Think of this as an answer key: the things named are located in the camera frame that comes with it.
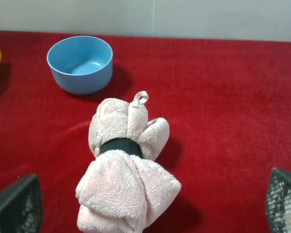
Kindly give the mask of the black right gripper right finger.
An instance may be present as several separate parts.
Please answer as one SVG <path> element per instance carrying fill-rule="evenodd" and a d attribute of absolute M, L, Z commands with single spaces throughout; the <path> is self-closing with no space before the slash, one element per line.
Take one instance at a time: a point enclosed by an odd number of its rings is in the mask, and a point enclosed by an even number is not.
<path fill-rule="evenodd" d="M 265 214 L 271 232 L 291 233 L 291 172 L 281 168 L 272 169 Z"/>

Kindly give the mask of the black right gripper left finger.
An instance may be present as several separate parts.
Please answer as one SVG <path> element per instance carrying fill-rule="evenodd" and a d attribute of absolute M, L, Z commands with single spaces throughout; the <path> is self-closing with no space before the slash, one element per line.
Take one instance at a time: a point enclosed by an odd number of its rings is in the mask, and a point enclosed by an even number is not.
<path fill-rule="evenodd" d="M 43 224 L 39 178 L 28 174 L 0 191 L 0 233 L 38 233 Z"/>

